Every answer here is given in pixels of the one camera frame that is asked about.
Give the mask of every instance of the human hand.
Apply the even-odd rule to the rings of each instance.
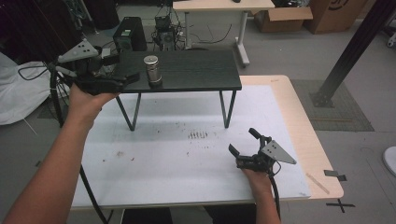
[[[78,126],[82,125],[90,129],[102,106],[118,95],[119,93],[90,95],[80,90],[76,84],[73,84],[70,88],[70,104],[66,122],[76,123]]]
[[[267,197],[273,198],[271,191],[271,181],[267,173],[254,172],[248,169],[241,169],[248,179],[254,200],[256,203]]]

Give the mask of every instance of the cardboard box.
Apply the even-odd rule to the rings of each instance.
[[[343,32],[349,29],[367,0],[311,0],[314,19],[305,21],[304,26],[312,34]]]
[[[309,7],[277,7],[260,11],[254,21],[261,32],[299,31],[304,20],[312,20]]]

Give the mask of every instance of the black table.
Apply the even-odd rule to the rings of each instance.
[[[155,55],[163,84],[151,87],[143,59]],[[116,77],[140,73],[140,80],[128,85],[123,93],[138,93],[133,124],[128,119],[120,97],[117,102],[131,131],[134,130],[142,93],[174,91],[219,91],[224,127],[228,128],[236,91],[242,90],[241,80],[231,50],[181,50],[181,51],[124,51],[114,72]],[[232,91],[228,115],[222,92]]]

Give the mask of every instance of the wooden table edge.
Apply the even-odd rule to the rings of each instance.
[[[298,160],[304,170],[311,191],[309,199],[341,198],[344,191],[337,177],[326,176],[324,170],[333,170],[308,116],[288,77],[241,76],[244,85],[269,85],[272,87],[282,117],[290,134]]]

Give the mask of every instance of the white cloth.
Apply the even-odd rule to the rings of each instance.
[[[14,123],[26,118],[50,95],[50,72],[26,81],[18,75],[23,67],[43,65],[42,62],[15,64],[0,53],[0,125]],[[26,78],[35,77],[45,67],[29,68],[21,71]]]

